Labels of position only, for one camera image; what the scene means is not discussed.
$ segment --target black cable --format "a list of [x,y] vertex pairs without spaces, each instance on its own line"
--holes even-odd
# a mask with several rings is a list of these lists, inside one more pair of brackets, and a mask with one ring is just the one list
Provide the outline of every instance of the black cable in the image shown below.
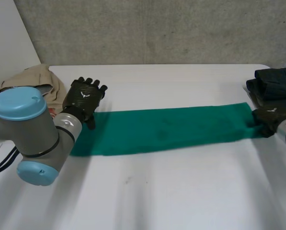
[[3,161],[0,163],[0,172],[2,172],[3,170],[7,169],[16,159],[16,157],[18,156],[19,151],[16,147],[14,147],[10,153],[6,156],[5,159],[3,159]]
[[13,155],[13,153],[16,151],[16,146],[9,152],[9,154],[3,159],[3,161],[0,162],[0,167]]

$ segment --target green cloth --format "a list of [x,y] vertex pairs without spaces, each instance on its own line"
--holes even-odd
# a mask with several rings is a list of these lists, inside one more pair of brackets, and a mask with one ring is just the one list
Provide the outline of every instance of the green cloth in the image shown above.
[[259,138],[246,103],[174,109],[95,113],[96,129],[86,125],[72,156],[124,155]]

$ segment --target khaki fabric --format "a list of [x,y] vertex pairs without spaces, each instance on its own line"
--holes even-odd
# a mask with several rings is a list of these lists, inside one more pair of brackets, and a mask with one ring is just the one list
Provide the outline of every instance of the khaki fabric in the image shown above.
[[55,114],[58,114],[62,111],[66,90],[60,79],[48,68],[49,65],[40,64],[25,69],[23,72],[3,81],[0,84],[0,92],[13,87],[35,87],[42,92],[48,108],[53,109]]

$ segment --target folded clothes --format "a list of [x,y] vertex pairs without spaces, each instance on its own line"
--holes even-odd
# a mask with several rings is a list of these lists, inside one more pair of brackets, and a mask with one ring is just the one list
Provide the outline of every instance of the folded clothes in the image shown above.
[[95,113],[72,156],[124,155],[261,137],[246,103]]
[[20,86],[32,86],[40,90],[52,116],[62,111],[66,90],[60,79],[49,70],[49,65],[32,66],[4,80],[0,84],[0,92]]
[[286,108],[286,68],[255,71],[255,79],[246,82],[260,106],[282,106]]

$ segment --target gray wall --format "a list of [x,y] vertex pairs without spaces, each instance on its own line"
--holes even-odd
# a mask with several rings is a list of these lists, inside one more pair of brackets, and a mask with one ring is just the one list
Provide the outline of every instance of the gray wall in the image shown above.
[[286,67],[286,0],[15,0],[51,65]]

